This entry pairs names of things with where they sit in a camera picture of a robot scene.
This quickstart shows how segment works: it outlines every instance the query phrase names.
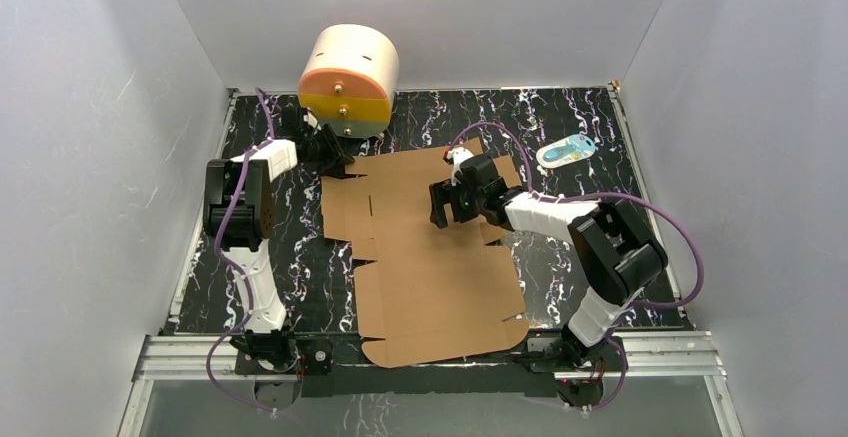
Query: cylindrical object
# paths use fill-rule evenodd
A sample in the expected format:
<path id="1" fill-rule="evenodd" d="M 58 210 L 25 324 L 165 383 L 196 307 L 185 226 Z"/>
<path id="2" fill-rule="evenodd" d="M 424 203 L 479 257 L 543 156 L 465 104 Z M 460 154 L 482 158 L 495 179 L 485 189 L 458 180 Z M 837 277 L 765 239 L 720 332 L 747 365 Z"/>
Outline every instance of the cylindrical object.
<path id="1" fill-rule="evenodd" d="M 395 46 L 380 32 L 352 24 L 329 27 L 300 77 L 300 105 L 337 134 L 377 135 L 389 125 L 398 65 Z"/>

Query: table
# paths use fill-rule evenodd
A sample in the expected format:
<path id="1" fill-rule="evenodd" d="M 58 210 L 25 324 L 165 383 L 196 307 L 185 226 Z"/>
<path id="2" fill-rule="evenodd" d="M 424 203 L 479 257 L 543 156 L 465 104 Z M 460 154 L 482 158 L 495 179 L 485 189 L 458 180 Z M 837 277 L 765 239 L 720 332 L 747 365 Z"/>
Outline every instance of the table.
<path id="1" fill-rule="evenodd" d="M 295 111 L 296 96 L 274 99 L 284 108 L 283 114 Z M 625 145 L 626 130 L 606 87 L 399 92 L 382 138 L 351 140 L 345 145 L 359 155 L 443 146 L 468 124 L 480 120 L 505 125 L 531 150 L 537 190 L 564 195 L 596 191 L 641 195 Z M 257 97 L 235 97 L 222 156 L 240 154 L 263 140 L 266 131 Z M 472 132 L 477 133 L 470 136 L 482 138 L 490 155 L 512 155 L 516 167 L 520 166 L 520 158 L 505 135 L 488 129 Z M 537 149 L 575 133 L 595 139 L 595 155 L 554 170 L 535 163 Z M 284 174 L 273 190 L 279 222 L 269 250 L 277 287 L 294 330 L 355 335 L 355 263 L 350 244 L 322 235 L 321 185 L 315 166 L 302 165 Z M 527 303 L 525 318 L 531 321 L 531 328 L 561 327 L 577 309 L 587 288 L 573 249 L 567 243 L 523 232 L 508 235 L 502 243 L 512 251 Z M 166 335 L 219 334 L 241 319 L 231 275 L 218 262 L 212 239 L 205 235 L 197 241 L 186 282 L 179 314 L 166 325 Z M 674 299 L 666 275 L 645 289 L 645 298 Z M 639 309 L 627 315 L 623 326 L 682 328 L 688 327 L 688 322 L 676 310 Z"/>

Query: metal frame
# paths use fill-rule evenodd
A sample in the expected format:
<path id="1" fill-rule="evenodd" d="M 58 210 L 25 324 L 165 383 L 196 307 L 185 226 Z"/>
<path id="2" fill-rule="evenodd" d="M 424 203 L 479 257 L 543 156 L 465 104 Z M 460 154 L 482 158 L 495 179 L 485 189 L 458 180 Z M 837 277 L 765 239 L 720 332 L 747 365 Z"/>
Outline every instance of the metal frame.
<path id="1" fill-rule="evenodd" d="M 725 382 L 724 365 L 713 345 L 709 331 L 621 331 L 630 364 L 628 378 L 658 376 L 703 376 L 713 411 L 723 437 L 741 437 L 742 428 L 736 417 Z M 139 435 L 153 383 L 158 380 L 206 380 L 206 356 L 217 336 L 149 337 L 142 349 L 129 402 L 121 423 L 119 437 Z M 235 374 L 235 348 L 225 339 L 212 357 L 212 372 L 218 380 L 250 382 L 293 382 L 294 375 L 242 376 Z M 429 364 L 450 367 L 451 364 Z M 556 379 L 586 378 L 586 372 L 557 372 Z M 620 376 L 620 372 L 607 372 Z"/>

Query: cardboard sheet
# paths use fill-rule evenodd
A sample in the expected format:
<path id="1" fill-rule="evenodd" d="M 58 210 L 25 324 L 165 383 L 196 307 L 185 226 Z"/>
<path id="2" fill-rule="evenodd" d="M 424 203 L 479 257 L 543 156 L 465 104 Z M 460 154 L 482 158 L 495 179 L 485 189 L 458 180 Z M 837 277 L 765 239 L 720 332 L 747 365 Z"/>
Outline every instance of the cardboard sheet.
<path id="1" fill-rule="evenodd" d="M 478 139 L 464 146 L 481 153 Z M 324 236 L 351 242 L 359 333 L 365 355 L 399 367 L 509 349 L 526 336 L 524 296 L 509 249 L 479 217 L 438 229 L 430 184 L 450 175 L 445 148 L 359 157 L 355 178 L 322 179 Z M 509 156 L 495 159 L 518 185 Z"/>

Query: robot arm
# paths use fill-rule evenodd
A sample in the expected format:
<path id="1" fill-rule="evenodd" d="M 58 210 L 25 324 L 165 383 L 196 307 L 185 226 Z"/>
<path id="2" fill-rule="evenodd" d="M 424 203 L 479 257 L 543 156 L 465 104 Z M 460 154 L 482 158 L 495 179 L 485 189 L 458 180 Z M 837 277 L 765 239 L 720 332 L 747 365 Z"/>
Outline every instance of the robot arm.
<path id="1" fill-rule="evenodd" d="M 224 255 L 241 266 L 253 290 L 254 308 L 245 330 L 269 334 L 282 329 L 286 309 L 277 295 L 271 272 L 268 238 L 274 227 L 274 205 L 271 183 L 298 162 L 294 142 L 271 141 L 257 151 L 248 162 L 247 179 L 241 195 L 233 196 L 244 155 L 230 160 L 212 160 L 206 167 L 206 201 L 203 228 L 215 237 L 231 199 L 239 200 L 221 243 Z M 242 279 L 236 280 L 242 302 L 247 302 L 247 289 Z"/>
<path id="2" fill-rule="evenodd" d="M 289 368 L 296 358 L 290 339 L 286 308 L 277 293 L 268 252 L 276 216 L 271 190 L 272 182 L 298 163 L 320 162 L 322 173 L 338 171 L 353 162 L 327 126 L 316 127 L 304 114 L 302 127 L 295 129 L 295 143 L 277 139 L 263 143 L 248 161 L 247 177 L 240 195 L 233 195 L 245 155 L 232 159 L 211 160 L 206 166 L 203 229 L 215 238 L 232 199 L 237 203 L 227 222 L 221 250 L 245 270 L 245 278 L 236 279 L 241 301 L 247 303 L 248 289 L 253 293 L 250 320 L 244 334 L 234 336 L 231 343 L 266 368 Z"/>
<path id="3" fill-rule="evenodd" d="M 665 250 L 624 200 L 545 202 L 521 187 L 508 188 L 490 157 L 470 154 L 459 147 L 446 154 L 453 172 L 430 186 L 431 222 L 446 227 L 444 206 L 450 204 L 457 222 L 483 215 L 507 230 L 572 241 L 590 287 L 562 329 L 559 357 L 573 367 L 593 360 L 619 316 L 668 264 Z"/>

